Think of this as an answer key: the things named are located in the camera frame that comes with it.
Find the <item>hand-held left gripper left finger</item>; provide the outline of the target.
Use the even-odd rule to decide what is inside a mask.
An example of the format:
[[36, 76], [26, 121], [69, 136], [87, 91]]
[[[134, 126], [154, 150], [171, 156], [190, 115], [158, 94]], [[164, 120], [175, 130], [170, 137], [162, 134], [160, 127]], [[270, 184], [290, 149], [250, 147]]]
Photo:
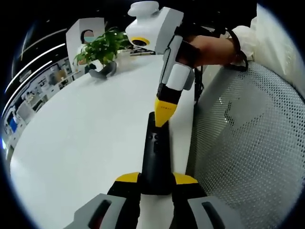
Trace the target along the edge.
[[140, 173], [118, 177], [107, 194], [98, 194], [74, 213], [67, 229], [135, 229], [140, 216]]

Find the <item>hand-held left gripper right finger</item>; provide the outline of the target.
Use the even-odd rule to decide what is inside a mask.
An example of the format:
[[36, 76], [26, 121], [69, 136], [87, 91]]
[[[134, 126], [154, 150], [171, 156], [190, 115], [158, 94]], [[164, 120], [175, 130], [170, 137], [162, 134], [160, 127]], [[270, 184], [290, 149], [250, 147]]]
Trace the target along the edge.
[[173, 173], [174, 216], [178, 229], [239, 229], [239, 213], [215, 196], [207, 196], [196, 179]]

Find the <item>person's right hand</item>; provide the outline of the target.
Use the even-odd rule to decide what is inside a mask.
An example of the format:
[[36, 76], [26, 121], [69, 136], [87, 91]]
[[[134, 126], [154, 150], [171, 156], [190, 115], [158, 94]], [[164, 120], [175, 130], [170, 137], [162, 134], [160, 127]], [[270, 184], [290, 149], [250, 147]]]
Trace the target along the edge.
[[202, 65], [226, 65], [237, 59], [237, 52], [231, 38], [216, 38], [210, 36], [189, 36], [186, 41], [199, 49], [193, 67]]

